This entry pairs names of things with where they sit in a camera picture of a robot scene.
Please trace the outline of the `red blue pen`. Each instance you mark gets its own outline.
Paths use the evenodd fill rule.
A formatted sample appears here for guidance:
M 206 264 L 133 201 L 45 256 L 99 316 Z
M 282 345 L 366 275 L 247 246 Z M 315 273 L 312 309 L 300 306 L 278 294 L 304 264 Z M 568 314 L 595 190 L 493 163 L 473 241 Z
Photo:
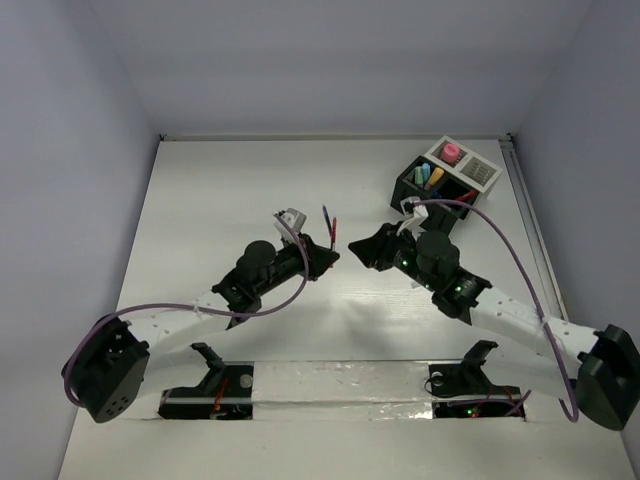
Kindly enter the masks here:
M 330 248 L 332 251 L 336 251 L 336 238 L 337 238 L 337 217 L 333 216 L 331 219 L 331 232 L 330 232 Z

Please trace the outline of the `purple pen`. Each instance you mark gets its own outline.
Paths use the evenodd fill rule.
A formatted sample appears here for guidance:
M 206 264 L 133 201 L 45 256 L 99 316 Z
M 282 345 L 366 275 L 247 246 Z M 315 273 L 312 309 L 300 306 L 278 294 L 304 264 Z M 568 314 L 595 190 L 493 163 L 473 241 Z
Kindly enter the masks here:
M 326 207 L 326 205 L 322 205 L 322 214 L 324 217 L 324 221 L 325 221 L 325 225 L 327 227 L 328 230 L 328 234 L 329 234 L 329 238 L 332 238 L 333 235 L 333 224 L 332 224 L 332 218 L 329 215 L 328 209 Z

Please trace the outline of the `orange highlighter marker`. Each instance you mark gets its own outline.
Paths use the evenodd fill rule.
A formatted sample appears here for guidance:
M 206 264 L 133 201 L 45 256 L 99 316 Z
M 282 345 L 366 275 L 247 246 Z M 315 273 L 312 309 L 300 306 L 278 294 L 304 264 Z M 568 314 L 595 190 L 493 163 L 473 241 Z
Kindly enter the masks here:
M 432 190 L 443 177 L 445 171 L 441 168 L 435 168 L 425 183 L 427 190 Z

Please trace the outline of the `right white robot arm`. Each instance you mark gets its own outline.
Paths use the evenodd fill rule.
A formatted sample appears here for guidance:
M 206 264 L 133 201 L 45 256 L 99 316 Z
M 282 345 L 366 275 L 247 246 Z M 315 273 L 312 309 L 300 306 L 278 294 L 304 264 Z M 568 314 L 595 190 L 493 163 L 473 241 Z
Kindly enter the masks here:
M 349 250 L 376 271 L 396 268 L 432 294 L 449 318 L 494 332 L 552 360 L 533 374 L 531 387 L 547 395 L 555 388 L 591 421 L 613 431 L 627 425 L 639 404 L 639 351 L 622 328 L 603 330 L 547 317 L 537 305 L 514 300 L 461 267 L 460 252 L 439 231 L 413 236 L 385 223 Z

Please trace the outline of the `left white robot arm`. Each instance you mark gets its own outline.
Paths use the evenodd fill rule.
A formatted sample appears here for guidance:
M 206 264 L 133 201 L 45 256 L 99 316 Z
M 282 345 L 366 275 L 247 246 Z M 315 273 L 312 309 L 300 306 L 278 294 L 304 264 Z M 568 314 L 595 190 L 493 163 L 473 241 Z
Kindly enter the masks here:
M 201 395 L 221 392 L 227 368 L 198 338 L 267 315 L 264 295 L 294 277 L 303 284 L 315 281 L 340 257 L 303 233 L 286 234 L 282 241 L 281 249 L 263 240 L 250 243 L 235 267 L 194 304 L 137 305 L 100 318 L 62 369 L 70 401 L 96 423 L 106 423 L 134 402 L 152 357 L 187 343 L 205 355 L 189 367 L 189 386 Z M 155 316 L 125 319 L 148 309 Z

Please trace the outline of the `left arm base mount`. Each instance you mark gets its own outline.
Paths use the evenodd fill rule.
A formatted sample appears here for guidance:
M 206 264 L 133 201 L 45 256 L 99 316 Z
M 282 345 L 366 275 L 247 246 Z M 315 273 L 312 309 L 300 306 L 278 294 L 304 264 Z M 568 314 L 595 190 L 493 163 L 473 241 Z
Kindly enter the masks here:
M 206 343 L 190 345 L 207 366 L 195 386 L 164 390 L 158 415 L 164 420 L 251 420 L 254 363 L 225 363 Z

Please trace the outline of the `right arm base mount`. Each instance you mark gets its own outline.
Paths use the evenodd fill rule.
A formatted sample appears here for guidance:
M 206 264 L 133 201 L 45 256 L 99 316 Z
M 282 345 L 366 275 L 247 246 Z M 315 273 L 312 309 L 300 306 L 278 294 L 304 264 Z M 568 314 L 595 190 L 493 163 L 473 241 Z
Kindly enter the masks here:
M 482 371 L 497 347 L 494 341 L 480 340 L 461 360 L 428 367 L 424 389 L 432 397 L 434 418 L 526 418 L 521 390 L 493 384 Z

